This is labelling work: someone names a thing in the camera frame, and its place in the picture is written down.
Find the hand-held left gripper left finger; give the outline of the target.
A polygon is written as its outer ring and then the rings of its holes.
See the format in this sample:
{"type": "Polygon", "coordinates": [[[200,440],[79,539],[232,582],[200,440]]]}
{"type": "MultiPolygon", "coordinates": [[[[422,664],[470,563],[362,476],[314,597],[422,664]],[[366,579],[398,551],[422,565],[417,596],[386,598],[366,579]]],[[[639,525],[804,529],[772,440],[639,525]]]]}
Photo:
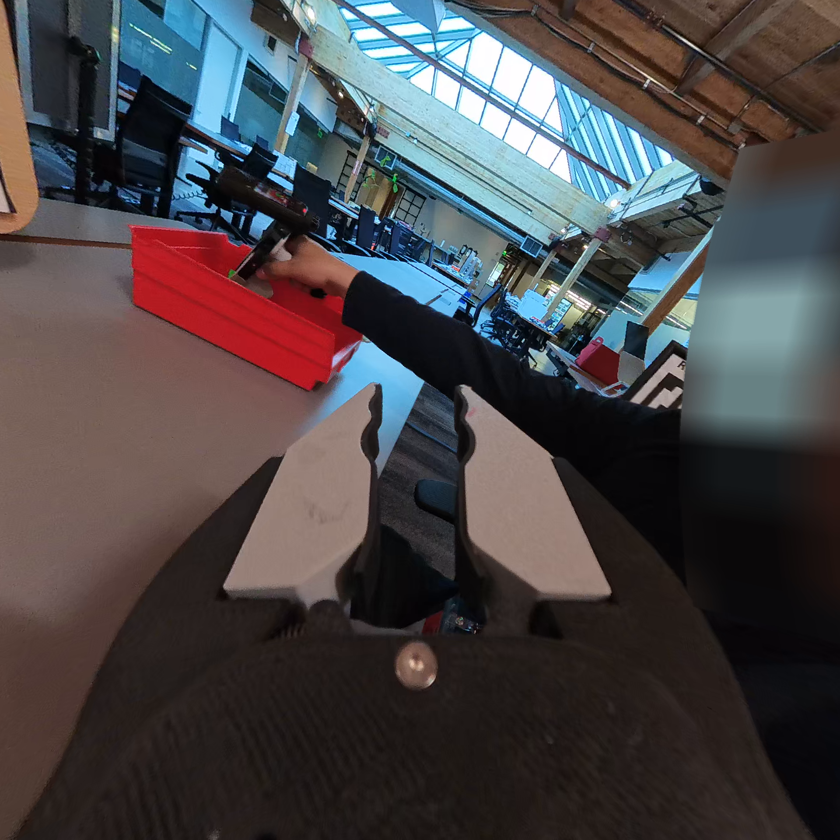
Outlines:
{"type": "Polygon", "coordinates": [[[231,599],[349,599],[370,536],[382,387],[370,383],[283,455],[224,582],[231,599]]]}

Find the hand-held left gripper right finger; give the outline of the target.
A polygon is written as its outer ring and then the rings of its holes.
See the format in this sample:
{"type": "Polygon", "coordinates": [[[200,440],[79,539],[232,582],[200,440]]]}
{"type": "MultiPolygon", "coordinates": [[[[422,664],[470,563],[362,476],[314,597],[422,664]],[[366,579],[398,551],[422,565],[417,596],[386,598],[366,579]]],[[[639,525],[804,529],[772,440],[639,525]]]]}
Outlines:
{"type": "Polygon", "coordinates": [[[459,537],[487,581],[537,601],[612,595],[550,453],[467,386],[456,388],[459,537]]]}

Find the red plastic bin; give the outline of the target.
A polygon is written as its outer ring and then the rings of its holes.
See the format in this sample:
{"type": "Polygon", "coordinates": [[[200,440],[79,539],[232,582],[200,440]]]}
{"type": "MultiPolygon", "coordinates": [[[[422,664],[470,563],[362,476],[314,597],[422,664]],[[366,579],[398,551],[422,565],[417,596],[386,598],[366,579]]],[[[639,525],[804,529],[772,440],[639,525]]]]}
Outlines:
{"type": "Polygon", "coordinates": [[[233,270],[249,253],[223,233],[129,226],[138,308],[307,391],[350,361],[362,336],[342,323],[340,298],[271,281],[264,297],[233,270]]]}

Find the person's right forearm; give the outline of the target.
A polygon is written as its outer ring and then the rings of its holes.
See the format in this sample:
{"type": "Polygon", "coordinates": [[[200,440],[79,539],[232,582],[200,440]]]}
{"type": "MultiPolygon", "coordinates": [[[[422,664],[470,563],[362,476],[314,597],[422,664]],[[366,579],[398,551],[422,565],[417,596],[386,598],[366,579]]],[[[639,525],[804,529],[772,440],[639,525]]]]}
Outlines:
{"type": "Polygon", "coordinates": [[[462,322],[357,272],[343,320],[380,350],[449,397],[466,385],[592,484],[632,501],[679,501],[681,412],[576,388],[530,370],[462,322]]]}

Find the person's right hand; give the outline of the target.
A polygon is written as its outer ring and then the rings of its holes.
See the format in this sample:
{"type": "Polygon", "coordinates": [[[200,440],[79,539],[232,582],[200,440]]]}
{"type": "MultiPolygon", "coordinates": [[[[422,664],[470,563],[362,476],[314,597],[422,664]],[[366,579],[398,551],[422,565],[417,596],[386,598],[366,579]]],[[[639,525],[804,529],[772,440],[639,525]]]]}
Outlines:
{"type": "Polygon", "coordinates": [[[281,241],[256,276],[297,283],[343,300],[358,272],[309,237],[297,236],[281,241]]]}

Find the black office chair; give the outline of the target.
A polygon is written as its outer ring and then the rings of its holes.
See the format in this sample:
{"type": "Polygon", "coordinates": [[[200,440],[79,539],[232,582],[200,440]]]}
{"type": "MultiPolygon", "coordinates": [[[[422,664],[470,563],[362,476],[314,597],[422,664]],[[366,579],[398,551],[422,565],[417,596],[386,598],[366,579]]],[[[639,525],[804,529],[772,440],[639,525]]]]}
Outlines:
{"type": "Polygon", "coordinates": [[[168,218],[180,161],[182,133],[193,106],[145,75],[120,123],[116,155],[118,184],[141,194],[141,205],[168,218]]]}

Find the red bag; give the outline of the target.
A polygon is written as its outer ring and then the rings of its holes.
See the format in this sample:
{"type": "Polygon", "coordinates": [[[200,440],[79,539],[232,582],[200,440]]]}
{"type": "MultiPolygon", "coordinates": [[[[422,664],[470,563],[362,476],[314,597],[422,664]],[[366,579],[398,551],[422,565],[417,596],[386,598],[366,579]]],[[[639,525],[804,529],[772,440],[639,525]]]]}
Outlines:
{"type": "Polygon", "coordinates": [[[619,362],[620,355],[607,347],[601,337],[592,339],[574,359],[577,368],[601,385],[618,382],[619,362]]]}

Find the black and white tag board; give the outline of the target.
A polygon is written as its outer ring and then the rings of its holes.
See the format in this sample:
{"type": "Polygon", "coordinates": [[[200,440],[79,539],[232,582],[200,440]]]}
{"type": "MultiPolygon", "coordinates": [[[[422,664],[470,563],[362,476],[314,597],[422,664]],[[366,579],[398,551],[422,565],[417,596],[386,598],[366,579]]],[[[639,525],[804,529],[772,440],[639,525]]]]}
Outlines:
{"type": "Polygon", "coordinates": [[[686,378],[687,348],[670,341],[645,371],[630,385],[626,402],[654,409],[680,410],[686,378]]]}

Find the grey panel on black stand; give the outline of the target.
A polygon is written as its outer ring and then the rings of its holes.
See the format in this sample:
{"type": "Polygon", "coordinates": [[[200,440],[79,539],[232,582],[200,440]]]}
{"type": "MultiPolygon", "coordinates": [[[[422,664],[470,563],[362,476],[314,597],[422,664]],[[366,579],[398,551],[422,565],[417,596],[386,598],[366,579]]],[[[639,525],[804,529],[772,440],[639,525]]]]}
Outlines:
{"type": "Polygon", "coordinates": [[[26,122],[62,132],[77,129],[81,58],[75,42],[98,52],[93,135],[116,134],[120,1],[7,2],[26,122]]]}

